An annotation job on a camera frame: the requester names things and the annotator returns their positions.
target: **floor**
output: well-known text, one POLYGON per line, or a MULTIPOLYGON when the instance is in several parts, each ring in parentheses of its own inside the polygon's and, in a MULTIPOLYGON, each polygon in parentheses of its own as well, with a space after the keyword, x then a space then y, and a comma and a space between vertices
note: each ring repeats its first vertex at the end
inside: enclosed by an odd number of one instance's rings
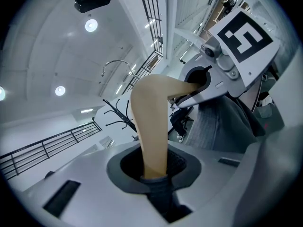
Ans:
MULTIPOLYGON (((191 127, 193 126, 194 121, 188 121, 186 124, 186 128, 185 129, 187 131, 187 135, 184 137, 183 139, 183 143, 186 142, 187 136, 189 135, 189 132, 191 130, 191 127)), ((169 140, 173 141, 173 142, 179 142, 179 140, 177 139, 177 132, 175 130, 172 130, 172 132, 169 134, 168 137, 169 140)))

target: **gray fabric cover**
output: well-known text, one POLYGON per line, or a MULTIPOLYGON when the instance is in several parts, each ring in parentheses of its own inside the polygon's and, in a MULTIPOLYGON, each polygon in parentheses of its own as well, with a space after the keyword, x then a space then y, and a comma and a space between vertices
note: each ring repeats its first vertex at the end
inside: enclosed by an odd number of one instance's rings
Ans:
POLYGON ((199 104, 197 119, 186 145, 225 152, 245 153, 265 130, 239 99, 226 96, 199 104))

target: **metal railing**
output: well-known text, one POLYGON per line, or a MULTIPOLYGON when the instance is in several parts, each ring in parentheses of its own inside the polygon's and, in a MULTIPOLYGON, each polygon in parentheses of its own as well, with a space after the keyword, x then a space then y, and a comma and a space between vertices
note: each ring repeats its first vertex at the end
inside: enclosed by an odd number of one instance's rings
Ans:
MULTIPOLYGON (((163 58, 162 54, 158 53, 157 51, 153 51, 153 53, 150 54, 150 56, 146 59, 146 61, 142 64, 142 66, 137 70, 135 75, 138 78, 142 78, 151 74, 152 70, 157 66, 157 64, 162 58, 163 58)), ((122 94, 133 89, 134 85, 138 82, 138 80, 139 79, 133 77, 131 81, 127 84, 122 94)))
POLYGON ((0 156, 0 170, 7 180, 11 179, 100 131, 92 121, 24 146, 0 156))
POLYGON ((142 0, 155 51, 163 54, 163 39, 158 0, 142 0))

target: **white ceiling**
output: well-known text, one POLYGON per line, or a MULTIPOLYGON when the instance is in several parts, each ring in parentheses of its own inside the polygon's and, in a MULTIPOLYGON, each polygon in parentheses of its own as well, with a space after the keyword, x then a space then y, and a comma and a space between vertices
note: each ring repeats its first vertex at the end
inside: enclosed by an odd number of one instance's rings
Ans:
POLYGON ((102 106, 98 106, 98 107, 92 107, 93 111, 91 112, 87 112, 87 113, 81 113, 80 110, 75 110, 74 112, 72 112, 71 114, 73 115, 73 117, 75 118, 75 120, 77 121, 77 123, 80 124, 84 124, 84 123, 89 123, 92 121, 92 117, 96 116, 97 111, 101 108, 102 106))
POLYGON ((128 69, 113 63, 101 77, 103 65, 122 59, 140 66, 152 41, 142 1, 124 1, 126 6, 111 0, 81 14, 74 0, 27 0, 11 22, 1 51, 0 84, 7 96, 0 103, 6 112, 0 122, 100 106, 103 98, 116 97, 128 69), (129 6, 136 9, 131 19, 129 6), (84 25, 91 18, 98 27, 89 33, 84 25), (142 29, 138 32, 134 24, 142 29), (57 86, 66 88, 64 96, 55 95, 57 86))
MULTIPOLYGON (((204 19, 209 0, 178 0, 176 14, 176 28, 186 29, 194 32, 204 19)), ((185 50, 189 48, 191 41, 174 34, 173 54, 181 57, 185 50)))

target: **ceiling light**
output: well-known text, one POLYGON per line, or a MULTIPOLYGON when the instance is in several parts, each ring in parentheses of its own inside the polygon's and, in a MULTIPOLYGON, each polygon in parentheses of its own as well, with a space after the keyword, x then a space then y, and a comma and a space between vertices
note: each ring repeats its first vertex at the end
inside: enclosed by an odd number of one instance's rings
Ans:
POLYGON ((90 19, 88 20, 86 23, 85 23, 85 29, 88 31, 88 32, 93 32, 97 29, 98 27, 98 23, 96 20, 94 19, 90 19))
POLYGON ((132 72, 134 72, 135 67, 136 67, 136 64, 133 66, 132 72))
POLYGON ((118 94, 118 92, 120 91, 121 87, 122 87, 122 85, 120 85, 120 87, 118 88, 116 94, 118 94))
POLYGON ((0 87, 0 101, 2 101, 5 98, 5 90, 3 87, 0 87))
POLYGON ((153 44, 155 44, 157 41, 158 41, 158 39, 156 39, 156 40, 154 41, 154 43, 152 43, 152 44, 151 44, 151 47, 152 47, 152 46, 153 46, 153 44))
POLYGON ((182 59, 182 57, 186 54, 187 51, 184 52, 184 54, 181 56, 180 60, 182 59))
POLYGON ((57 96, 62 96, 64 93, 65 93, 65 87, 63 87, 63 86, 59 86, 55 90, 55 94, 57 96))
POLYGON ((91 111, 93 111, 92 108, 90 108, 90 109, 85 109, 85 110, 82 110, 82 111, 81 111, 81 114, 83 114, 83 113, 88 113, 88 112, 91 112, 91 111))
POLYGON ((145 28, 148 28, 149 25, 151 25, 153 22, 155 22, 156 20, 153 19, 151 22, 149 22, 147 25, 145 25, 145 28))

